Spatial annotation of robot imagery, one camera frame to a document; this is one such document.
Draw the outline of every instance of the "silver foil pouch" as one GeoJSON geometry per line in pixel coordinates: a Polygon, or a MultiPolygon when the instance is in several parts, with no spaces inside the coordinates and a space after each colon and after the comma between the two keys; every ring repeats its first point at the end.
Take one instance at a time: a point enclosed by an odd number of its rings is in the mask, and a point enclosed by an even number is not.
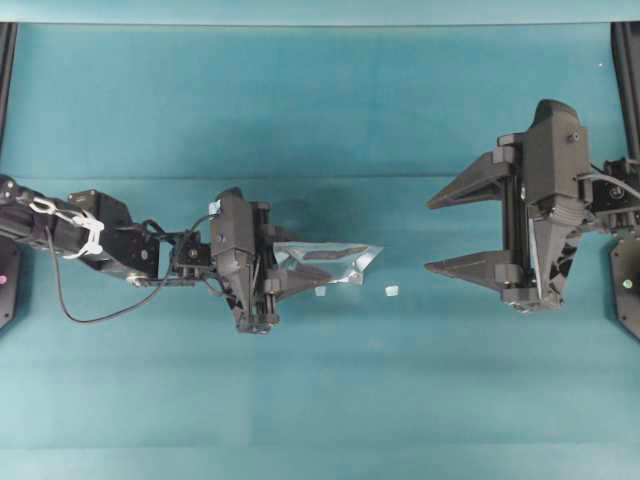
{"type": "Polygon", "coordinates": [[[278,242],[273,244],[276,262],[281,268],[296,270],[314,267],[331,275],[328,283],[362,285],[364,269],[382,251],[382,247],[361,243],[278,242]]]}

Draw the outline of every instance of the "teal background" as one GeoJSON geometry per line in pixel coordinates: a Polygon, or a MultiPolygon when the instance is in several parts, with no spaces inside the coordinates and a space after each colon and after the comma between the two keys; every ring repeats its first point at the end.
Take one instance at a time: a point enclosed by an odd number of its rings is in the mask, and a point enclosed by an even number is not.
{"type": "Polygon", "coordinates": [[[154,25],[498,25],[629,21],[636,0],[2,0],[0,20],[154,25]]]}
{"type": "MultiPolygon", "coordinates": [[[[425,202],[543,97],[578,110],[596,163],[624,154],[606,24],[21,26],[3,173],[167,229],[238,185],[305,239],[385,250],[363,287],[279,304],[266,337],[204,288],[71,324],[26,252],[0,478],[637,478],[640,348],[613,318],[607,237],[585,237],[556,312],[422,266],[499,248],[498,204],[425,202]]],[[[81,316],[145,293],[62,269],[81,316]]]]}

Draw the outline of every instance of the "white zip tie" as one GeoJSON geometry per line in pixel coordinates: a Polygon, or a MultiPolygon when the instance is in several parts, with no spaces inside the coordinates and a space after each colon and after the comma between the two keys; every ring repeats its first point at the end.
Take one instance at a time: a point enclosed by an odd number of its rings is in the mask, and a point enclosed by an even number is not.
{"type": "Polygon", "coordinates": [[[87,241],[80,248],[78,253],[72,255],[64,255],[63,258],[72,260],[80,258],[83,255],[100,255],[103,251],[102,245],[100,245],[100,232],[104,230],[104,223],[97,220],[91,213],[86,210],[82,210],[82,215],[74,215],[68,217],[62,213],[51,200],[46,198],[35,197],[29,204],[31,210],[36,213],[44,215],[55,215],[58,218],[70,223],[75,227],[85,228],[89,230],[87,241]]]}

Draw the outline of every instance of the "screw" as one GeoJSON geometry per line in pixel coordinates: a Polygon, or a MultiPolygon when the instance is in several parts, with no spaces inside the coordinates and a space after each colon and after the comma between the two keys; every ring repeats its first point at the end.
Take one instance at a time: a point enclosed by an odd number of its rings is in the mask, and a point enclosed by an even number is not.
{"type": "Polygon", "coordinates": [[[620,200],[622,197],[624,197],[624,190],[622,190],[618,186],[615,186],[611,190],[609,190],[609,196],[614,200],[620,200]]]}

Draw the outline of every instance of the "black cable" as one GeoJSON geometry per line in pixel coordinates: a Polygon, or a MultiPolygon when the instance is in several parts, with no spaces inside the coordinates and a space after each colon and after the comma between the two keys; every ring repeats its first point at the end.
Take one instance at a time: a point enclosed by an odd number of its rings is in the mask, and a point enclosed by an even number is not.
{"type": "MultiPolygon", "coordinates": [[[[180,241],[178,242],[179,246],[176,246],[176,251],[179,252],[180,249],[182,248],[184,241],[186,240],[187,236],[191,235],[192,233],[195,232],[195,230],[200,226],[200,224],[202,222],[204,222],[205,220],[208,220],[210,218],[215,217],[216,215],[204,215],[202,217],[200,217],[198,220],[196,220],[196,222],[193,224],[193,226],[187,230],[184,234],[184,236],[180,239],[180,241]]],[[[56,281],[56,289],[58,292],[58,301],[60,302],[60,308],[62,308],[63,313],[65,314],[65,316],[76,323],[97,323],[97,322],[102,322],[104,320],[111,320],[113,318],[119,317],[121,315],[125,315],[127,313],[130,313],[140,307],[142,307],[143,305],[146,305],[147,303],[149,303],[151,300],[153,300],[153,298],[160,293],[160,290],[162,290],[162,288],[167,284],[167,281],[169,280],[169,276],[171,275],[171,270],[175,264],[175,256],[171,259],[171,261],[169,262],[169,266],[167,267],[167,273],[165,274],[165,276],[162,278],[162,281],[158,284],[158,286],[156,288],[153,289],[153,291],[147,295],[146,297],[144,297],[142,300],[140,300],[137,303],[134,303],[133,305],[130,305],[126,308],[120,309],[116,312],[110,313],[109,315],[103,315],[101,317],[96,317],[96,318],[91,318],[89,320],[80,320],[76,317],[74,317],[73,315],[71,315],[71,313],[69,312],[69,310],[67,309],[66,304],[64,303],[64,296],[62,294],[62,281],[60,279],[60,265],[58,263],[58,257],[56,256],[56,251],[55,248],[53,246],[53,238],[51,235],[51,230],[49,230],[49,227],[46,226],[45,227],[45,233],[47,235],[47,243],[49,244],[49,254],[51,255],[51,261],[53,263],[53,270],[54,270],[54,276],[55,276],[55,281],[56,281]]]]}
{"type": "Polygon", "coordinates": [[[602,170],[601,168],[596,167],[593,163],[591,164],[591,168],[593,168],[596,172],[601,173],[602,175],[606,175],[604,170],[602,170]]]}

